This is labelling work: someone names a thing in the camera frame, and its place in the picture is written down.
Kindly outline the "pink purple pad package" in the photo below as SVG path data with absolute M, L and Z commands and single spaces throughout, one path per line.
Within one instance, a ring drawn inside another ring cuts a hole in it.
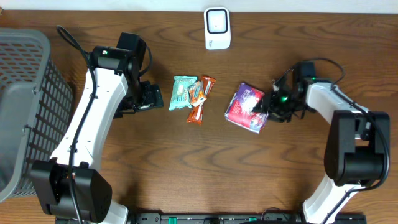
M 259 134 L 267 123 L 268 114 L 253 112 L 253 109 L 263 96 L 263 91 L 246 83 L 241 83 L 224 114 L 226 120 Z

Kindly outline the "orange red snack bar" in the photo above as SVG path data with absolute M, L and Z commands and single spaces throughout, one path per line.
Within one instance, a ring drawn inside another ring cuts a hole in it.
M 200 81 L 195 82 L 188 88 L 190 95 L 190 104 L 193 106 L 187 118 L 187 123 L 195 123 L 201 125 L 203 122 L 203 104 L 207 100 L 208 95 L 216 83 L 215 78 L 202 76 Z

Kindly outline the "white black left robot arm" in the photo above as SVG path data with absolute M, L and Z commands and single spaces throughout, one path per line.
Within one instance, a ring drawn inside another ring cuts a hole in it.
M 88 71 L 75 114 L 50 160 L 36 160 L 30 172 L 45 214 L 65 222 L 129 223 L 129 209 L 112 199 L 99 171 L 113 119 L 164 105 L 159 86 L 141 80 L 150 53 L 139 35 L 126 32 L 115 47 L 81 52 Z

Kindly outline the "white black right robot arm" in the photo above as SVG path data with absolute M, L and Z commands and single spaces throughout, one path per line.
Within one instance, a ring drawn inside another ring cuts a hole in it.
M 273 82 L 252 109 L 278 123 L 298 112 L 319 113 L 330 125 L 323 164 L 325 176 L 302 204 L 300 222 L 333 223 L 338 212 L 359 192 L 380 187 L 390 169 L 390 119 L 346 96 L 337 82 L 319 78 L 317 59 L 297 62 Z

